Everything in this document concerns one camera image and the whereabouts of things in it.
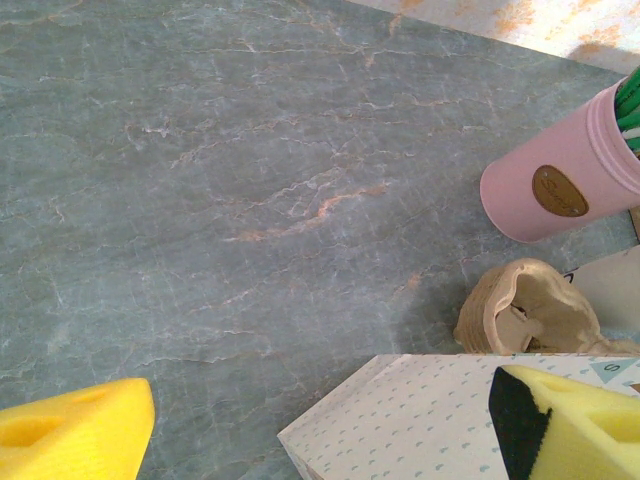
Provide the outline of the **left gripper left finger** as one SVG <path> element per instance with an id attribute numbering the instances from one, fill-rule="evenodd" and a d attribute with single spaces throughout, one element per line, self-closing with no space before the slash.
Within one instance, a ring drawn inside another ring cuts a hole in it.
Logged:
<path id="1" fill-rule="evenodd" d="M 1 411 L 3 479 L 134 479 L 154 428 L 149 382 L 126 378 Z"/>

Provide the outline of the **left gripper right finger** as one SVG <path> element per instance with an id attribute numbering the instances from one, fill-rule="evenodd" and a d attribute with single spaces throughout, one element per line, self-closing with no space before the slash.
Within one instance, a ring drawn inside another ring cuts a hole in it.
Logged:
<path id="1" fill-rule="evenodd" d="M 636 397 L 503 365 L 488 406 L 510 479 L 639 477 Z"/>

